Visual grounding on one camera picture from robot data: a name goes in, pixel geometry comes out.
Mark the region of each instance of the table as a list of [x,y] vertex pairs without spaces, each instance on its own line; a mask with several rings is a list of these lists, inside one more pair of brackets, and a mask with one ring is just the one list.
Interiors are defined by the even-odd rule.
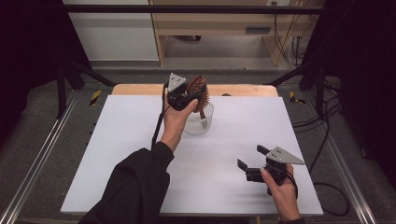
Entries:
[[[201,135],[183,134],[175,159],[168,167],[171,184],[161,216],[276,214],[265,185],[247,182],[236,160],[246,162],[249,167],[264,166],[265,157],[256,151],[257,145],[270,149],[283,147],[303,158],[283,99],[269,86],[208,85],[208,88],[210,102],[215,106],[212,125]],[[149,147],[161,112],[158,96],[161,92],[162,85],[115,87],[106,100],[62,212],[84,215],[101,198],[114,166],[131,152]],[[232,97],[219,96],[223,93]],[[244,111],[245,116],[235,119],[240,111]],[[308,216],[322,215],[306,166],[295,165],[294,171],[300,186],[300,212]]]

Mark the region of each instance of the clear glass bowl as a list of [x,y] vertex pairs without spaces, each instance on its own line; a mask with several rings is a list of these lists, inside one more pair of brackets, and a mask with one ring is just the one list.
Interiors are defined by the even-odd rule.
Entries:
[[199,112],[191,113],[187,118],[186,126],[184,127],[184,132],[190,134],[201,134],[207,132],[212,123],[213,111],[215,107],[208,103],[204,108],[205,118],[201,119]]

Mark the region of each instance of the white wall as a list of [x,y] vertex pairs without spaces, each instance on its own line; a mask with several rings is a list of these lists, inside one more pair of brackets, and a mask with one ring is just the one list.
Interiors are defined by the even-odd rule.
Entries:
[[[65,4],[148,5],[148,0],[64,0]],[[69,13],[90,61],[158,61],[149,14]]]

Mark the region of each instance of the person's left hand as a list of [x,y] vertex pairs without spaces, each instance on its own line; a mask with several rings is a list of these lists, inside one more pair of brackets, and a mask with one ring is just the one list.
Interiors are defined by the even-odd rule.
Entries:
[[[168,100],[165,95],[165,109],[168,108]],[[163,116],[164,130],[161,141],[168,145],[173,152],[175,152],[178,143],[180,142],[181,135],[183,134],[184,127],[186,126],[187,117],[198,105],[198,100],[191,101],[186,108],[177,111],[172,106],[165,111]]]
[[[293,175],[293,167],[287,164],[288,172]],[[273,177],[264,168],[261,168],[262,179],[271,190],[276,210],[282,222],[293,221],[301,218],[297,205],[297,197],[294,185],[286,178],[281,186],[278,186]]]

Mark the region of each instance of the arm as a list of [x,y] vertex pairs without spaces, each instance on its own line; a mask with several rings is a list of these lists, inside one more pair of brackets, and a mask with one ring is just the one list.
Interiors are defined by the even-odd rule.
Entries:
[[[293,167],[290,164],[288,164],[287,169],[293,175]],[[278,186],[265,169],[261,168],[261,172],[262,179],[273,195],[276,210],[279,213],[279,223],[304,224],[304,219],[298,210],[294,186],[290,180],[285,179],[285,182]]]
[[166,169],[196,105],[194,100],[182,111],[166,110],[161,141],[152,150],[141,148],[117,164],[102,199],[79,223],[156,223],[170,182]]

